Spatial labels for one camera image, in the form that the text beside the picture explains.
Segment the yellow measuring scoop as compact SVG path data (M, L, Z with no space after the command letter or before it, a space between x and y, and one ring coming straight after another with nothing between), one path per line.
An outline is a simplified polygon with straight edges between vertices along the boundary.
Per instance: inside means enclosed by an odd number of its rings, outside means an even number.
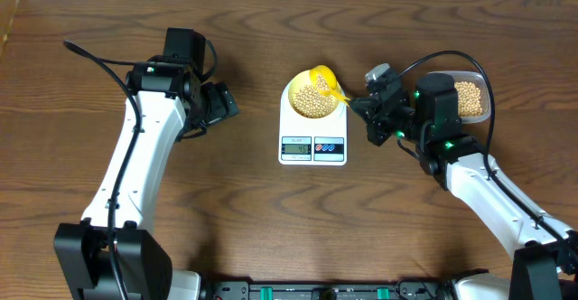
M342 94L338 88L338 81L333 71L325 66L318 65L309 70L312 86L324 97L332 96L348 106L350 99Z

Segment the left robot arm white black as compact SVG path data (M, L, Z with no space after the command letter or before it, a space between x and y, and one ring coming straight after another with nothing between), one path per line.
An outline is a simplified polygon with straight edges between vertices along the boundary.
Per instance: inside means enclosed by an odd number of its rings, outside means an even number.
M204 68L212 43L170 28L163 53L129 62L113 79L126 113L105 177L78 223L62 223L53 246L75 299L207 299L193 271L176 269L154 239L159 186L174 144L238 114L225 83Z

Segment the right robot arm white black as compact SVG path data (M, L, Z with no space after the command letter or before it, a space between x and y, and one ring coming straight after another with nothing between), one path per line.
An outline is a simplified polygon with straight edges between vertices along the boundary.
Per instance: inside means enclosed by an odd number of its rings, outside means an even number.
M415 144L411 156L424 172L462 200L513 260L511 277L485 269L442 283L431 299L575 299L577 232L540 208L503 171L475 136L462 130L452 76L433 72L415 85L409 100L397 73L380 64L365 76L368 96L350 100L367 125L368 141L389 137Z

